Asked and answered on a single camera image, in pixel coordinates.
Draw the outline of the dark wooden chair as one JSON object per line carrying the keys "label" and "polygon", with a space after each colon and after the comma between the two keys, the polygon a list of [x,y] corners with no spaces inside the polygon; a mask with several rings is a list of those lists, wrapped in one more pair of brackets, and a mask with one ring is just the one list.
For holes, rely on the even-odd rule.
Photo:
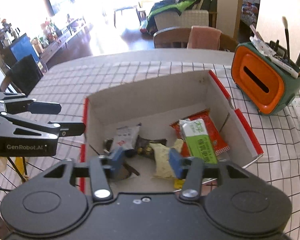
{"label": "dark wooden chair", "polygon": [[43,74],[38,64],[30,54],[23,57],[7,71],[0,85],[0,92],[5,92],[8,86],[13,83],[17,86],[19,93],[28,96],[42,77]]}

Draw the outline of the green white snack packet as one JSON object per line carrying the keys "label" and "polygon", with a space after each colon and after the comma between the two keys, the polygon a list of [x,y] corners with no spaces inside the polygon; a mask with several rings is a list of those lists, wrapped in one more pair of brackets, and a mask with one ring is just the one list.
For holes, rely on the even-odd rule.
{"label": "green white snack packet", "polygon": [[181,119],[179,120],[179,127],[190,156],[203,159],[205,163],[218,163],[203,119]]}

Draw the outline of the red white cardboard box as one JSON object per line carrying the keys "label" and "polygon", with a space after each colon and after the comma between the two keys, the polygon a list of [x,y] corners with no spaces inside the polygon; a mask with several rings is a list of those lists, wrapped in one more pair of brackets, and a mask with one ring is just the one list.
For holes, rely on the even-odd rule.
{"label": "red white cardboard box", "polygon": [[177,135],[170,124],[209,109],[209,116],[230,150],[219,160],[248,167],[263,150],[220,79],[210,70],[172,74],[127,83],[90,94],[84,104],[85,161],[103,153],[103,143],[116,129],[141,123],[140,136],[166,139],[174,145]]}

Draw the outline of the pale clear snack bag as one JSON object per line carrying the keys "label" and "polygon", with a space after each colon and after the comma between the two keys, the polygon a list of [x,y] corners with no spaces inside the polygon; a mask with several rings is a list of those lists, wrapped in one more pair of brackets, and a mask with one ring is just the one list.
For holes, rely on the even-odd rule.
{"label": "pale clear snack bag", "polygon": [[177,150],[178,153],[181,152],[184,141],[182,139],[177,139],[172,148],[164,146],[159,143],[150,143],[149,145],[154,150],[154,157],[156,163],[156,171],[154,174],[155,178],[162,179],[172,179],[175,178],[175,174],[169,163],[169,151]]}

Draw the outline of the yellow minion snack pack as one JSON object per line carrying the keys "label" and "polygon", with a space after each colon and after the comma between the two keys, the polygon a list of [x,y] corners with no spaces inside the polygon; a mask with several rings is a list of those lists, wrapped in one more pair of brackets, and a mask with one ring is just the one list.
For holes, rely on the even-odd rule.
{"label": "yellow minion snack pack", "polygon": [[185,179],[175,179],[174,180],[174,188],[176,190],[180,190],[180,189],[182,189],[184,183],[185,183]]}

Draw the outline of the checkered white tablecloth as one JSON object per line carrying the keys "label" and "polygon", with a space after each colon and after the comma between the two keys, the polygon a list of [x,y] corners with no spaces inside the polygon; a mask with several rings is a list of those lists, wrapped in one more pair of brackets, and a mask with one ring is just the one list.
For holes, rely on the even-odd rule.
{"label": "checkered white tablecloth", "polygon": [[[0,155],[48,158],[6,194],[7,239],[300,239],[300,132],[281,111],[251,127],[232,106],[230,67],[203,63],[69,61],[50,69],[19,107],[0,95]],[[208,109],[229,150],[217,164],[171,153],[180,191],[157,163],[110,156],[104,141],[139,126],[145,139],[177,139],[171,124]]]}

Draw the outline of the dark coffee table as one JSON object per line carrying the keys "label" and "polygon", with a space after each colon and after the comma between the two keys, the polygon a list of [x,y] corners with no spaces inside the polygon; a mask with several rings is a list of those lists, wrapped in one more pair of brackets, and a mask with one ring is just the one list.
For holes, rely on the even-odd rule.
{"label": "dark coffee table", "polygon": [[146,18],[146,11],[139,5],[117,8],[113,11],[113,26],[121,24],[139,27]]}

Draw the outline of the green black jacket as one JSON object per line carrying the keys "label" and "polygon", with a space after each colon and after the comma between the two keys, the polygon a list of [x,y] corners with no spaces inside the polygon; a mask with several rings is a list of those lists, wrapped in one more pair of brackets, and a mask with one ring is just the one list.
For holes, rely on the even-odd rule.
{"label": "green black jacket", "polygon": [[179,16],[186,9],[191,9],[200,0],[162,0],[156,2],[151,8],[147,16],[146,30],[149,34],[153,35],[157,31],[157,26],[154,17],[165,11],[176,12]]}

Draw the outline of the red brown chip bag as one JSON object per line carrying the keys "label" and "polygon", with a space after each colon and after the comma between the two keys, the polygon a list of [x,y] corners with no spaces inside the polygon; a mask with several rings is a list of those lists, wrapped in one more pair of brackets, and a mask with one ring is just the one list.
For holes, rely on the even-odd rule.
{"label": "red brown chip bag", "polygon": [[[113,139],[109,139],[109,140],[105,140],[104,143],[103,143],[103,146],[104,146],[104,154],[106,156],[110,156],[111,154],[111,151],[110,151],[110,147],[112,145],[112,142],[113,142]],[[125,179],[128,179],[130,178],[132,175],[135,175],[135,176],[139,176],[140,173],[134,168],[132,167],[131,165],[129,165],[125,160],[123,162],[123,166],[124,168],[127,170],[127,176]]]}

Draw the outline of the tv console cabinet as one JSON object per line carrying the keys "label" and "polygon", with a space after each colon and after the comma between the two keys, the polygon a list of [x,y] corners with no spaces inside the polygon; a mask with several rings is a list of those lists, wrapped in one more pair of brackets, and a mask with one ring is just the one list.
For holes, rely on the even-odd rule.
{"label": "tv console cabinet", "polygon": [[39,57],[41,63],[47,64],[60,49],[67,47],[68,42],[83,31],[86,26],[87,23],[83,17],[74,18],[70,22],[67,22],[65,27],[55,34],[56,38],[49,42],[49,45],[43,49],[43,53]]}

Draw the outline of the red snack packet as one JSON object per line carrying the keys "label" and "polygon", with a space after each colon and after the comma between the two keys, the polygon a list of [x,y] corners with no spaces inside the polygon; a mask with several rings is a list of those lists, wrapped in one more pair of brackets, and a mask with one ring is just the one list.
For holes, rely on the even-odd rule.
{"label": "red snack packet", "polygon": [[[196,119],[203,119],[205,127],[207,129],[207,134],[209,135],[211,144],[213,146],[213,150],[216,154],[216,156],[220,155],[223,152],[226,152],[230,150],[229,145],[223,140],[221,137],[219,131],[215,127],[213,121],[210,119],[209,116],[210,110],[205,109],[203,111],[197,112],[195,114],[192,114],[185,118],[185,120],[196,120]],[[181,133],[180,133],[180,126],[179,121],[175,121],[174,123],[170,124],[170,126],[175,130],[177,138],[181,139]],[[181,155],[183,157],[189,157],[189,149],[187,148],[186,143],[183,143],[183,146],[181,148]]]}

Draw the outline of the black snack packet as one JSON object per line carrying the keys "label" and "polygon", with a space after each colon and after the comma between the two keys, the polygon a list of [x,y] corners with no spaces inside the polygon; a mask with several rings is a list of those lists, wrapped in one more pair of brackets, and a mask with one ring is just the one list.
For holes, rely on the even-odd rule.
{"label": "black snack packet", "polygon": [[135,145],[135,150],[138,155],[148,158],[148,159],[155,160],[154,150],[150,144],[162,144],[165,146],[166,143],[167,143],[166,139],[150,140],[150,139],[145,139],[145,138],[138,136],[136,145]]}

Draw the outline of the wooden chair with pink cloth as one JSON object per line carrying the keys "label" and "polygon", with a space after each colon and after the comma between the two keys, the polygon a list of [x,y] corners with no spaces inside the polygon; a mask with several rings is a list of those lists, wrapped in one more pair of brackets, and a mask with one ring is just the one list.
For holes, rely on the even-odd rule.
{"label": "wooden chair with pink cloth", "polygon": [[238,42],[208,26],[191,28],[170,27],[157,31],[153,36],[155,48],[207,49],[234,52]]}

